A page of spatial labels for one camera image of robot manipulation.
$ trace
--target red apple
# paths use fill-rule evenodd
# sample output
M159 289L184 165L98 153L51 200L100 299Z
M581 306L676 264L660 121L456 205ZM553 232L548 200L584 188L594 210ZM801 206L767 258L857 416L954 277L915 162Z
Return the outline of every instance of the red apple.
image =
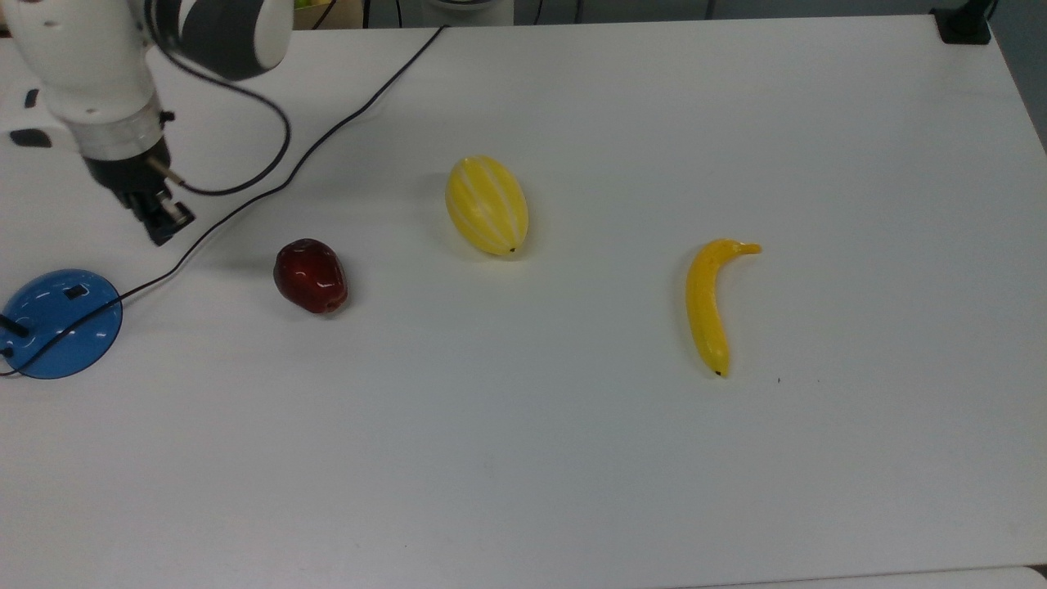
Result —
M338 255L315 239L285 245L276 254L272 278L285 299L309 313L330 314L349 299Z

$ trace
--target white table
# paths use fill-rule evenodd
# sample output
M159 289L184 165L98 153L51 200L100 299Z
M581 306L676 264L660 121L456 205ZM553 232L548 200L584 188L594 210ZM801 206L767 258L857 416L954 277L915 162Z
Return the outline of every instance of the white table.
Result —
M298 154L429 33L297 33L251 85ZM179 173L227 185L269 157L269 114L156 69ZM0 84L23 72L0 43ZM529 197L514 259L444 210L472 153ZM75 157L3 148L3 292L60 267L126 290L246 196L184 197L199 221L154 248ZM1047 158L998 47L943 45L930 17L448 30L129 305L99 364L0 383L0 585L625 589L1047 561L1045 229ZM302 236L353 281L330 320L272 285ZM764 246L720 282L727 381L681 301L718 236Z

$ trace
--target blue circular base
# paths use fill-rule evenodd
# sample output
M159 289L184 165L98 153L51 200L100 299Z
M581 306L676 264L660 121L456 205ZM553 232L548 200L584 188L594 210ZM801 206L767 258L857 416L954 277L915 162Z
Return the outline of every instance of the blue circular base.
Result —
M24 370L20 368L74 321L117 296L108 279L87 270L48 272L26 284L3 311L4 316L29 331L28 337L18 338L0 330L0 348L14 352L7 364L34 379L62 379L91 366L109 350L120 332L121 303L77 327Z

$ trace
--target plastic banana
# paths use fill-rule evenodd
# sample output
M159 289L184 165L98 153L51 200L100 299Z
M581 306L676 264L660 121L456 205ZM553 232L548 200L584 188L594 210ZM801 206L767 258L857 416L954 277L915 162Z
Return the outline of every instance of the plastic banana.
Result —
M727 379L731 350L716 309L716 276L720 267L743 253L759 253L758 243L717 239L701 248L687 272L687 318L701 360L717 376Z
M454 226L477 248L505 255L524 244L529 223L524 191L494 158L474 155L455 163L445 196Z

